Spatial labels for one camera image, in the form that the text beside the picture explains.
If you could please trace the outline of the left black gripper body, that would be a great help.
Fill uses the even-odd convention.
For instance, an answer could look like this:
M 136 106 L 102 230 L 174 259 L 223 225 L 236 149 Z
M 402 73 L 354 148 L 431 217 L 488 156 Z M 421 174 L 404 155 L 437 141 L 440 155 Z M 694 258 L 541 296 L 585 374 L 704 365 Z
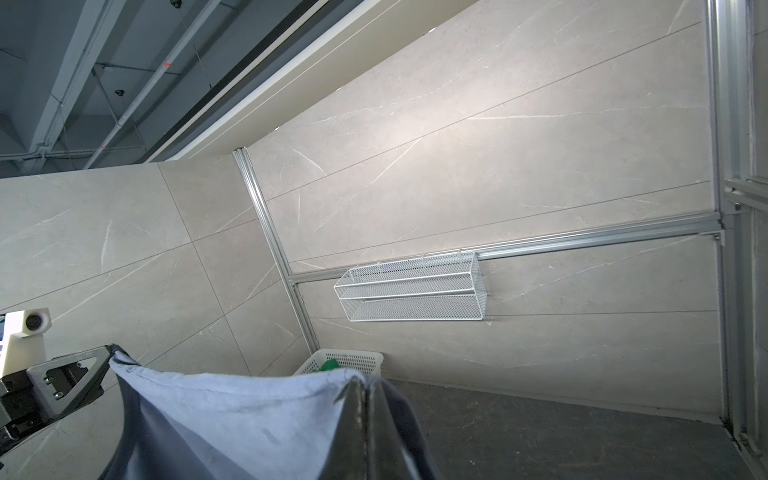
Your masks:
M 28 369 L 1 378 L 1 455 L 59 420 L 53 380 Z

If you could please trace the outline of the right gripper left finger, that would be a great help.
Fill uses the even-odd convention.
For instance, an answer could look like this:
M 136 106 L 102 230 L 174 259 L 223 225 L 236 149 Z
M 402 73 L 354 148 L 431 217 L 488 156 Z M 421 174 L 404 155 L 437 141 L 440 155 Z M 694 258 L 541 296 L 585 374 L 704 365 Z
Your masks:
M 319 478 L 366 479 L 367 394 L 359 379 L 352 379 L 337 397 L 342 409 Z

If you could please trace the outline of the blue-grey tank top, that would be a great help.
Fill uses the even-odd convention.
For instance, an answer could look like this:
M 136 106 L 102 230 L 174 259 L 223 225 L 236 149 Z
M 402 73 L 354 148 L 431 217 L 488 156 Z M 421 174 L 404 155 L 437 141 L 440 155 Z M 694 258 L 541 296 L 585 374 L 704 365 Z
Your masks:
M 440 473 L 408 400 L 352 369 L 291 377 L 184 375 L 140 365 L 116 349 L 110 366 L 124 409 L 107 479 L 320 479 L 345 385 L 382 380 L 402 401 L 419 479 Z

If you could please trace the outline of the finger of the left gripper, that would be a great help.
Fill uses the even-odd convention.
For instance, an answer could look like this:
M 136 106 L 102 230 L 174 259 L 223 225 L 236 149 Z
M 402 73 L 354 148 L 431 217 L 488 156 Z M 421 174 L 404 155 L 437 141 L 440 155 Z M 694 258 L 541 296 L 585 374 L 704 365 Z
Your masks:
M 27 368 L 42 419 L 60 420 L 101 397 L 112 355 L 100 346 Z

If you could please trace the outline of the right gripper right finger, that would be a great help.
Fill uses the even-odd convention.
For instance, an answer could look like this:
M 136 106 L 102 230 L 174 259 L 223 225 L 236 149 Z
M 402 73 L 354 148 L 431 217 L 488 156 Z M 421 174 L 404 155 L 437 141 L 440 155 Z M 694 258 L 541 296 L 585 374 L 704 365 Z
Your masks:
M 368 479 L 419 479 L 402 401 L 382 380 L 367 391 L 365 446 Z

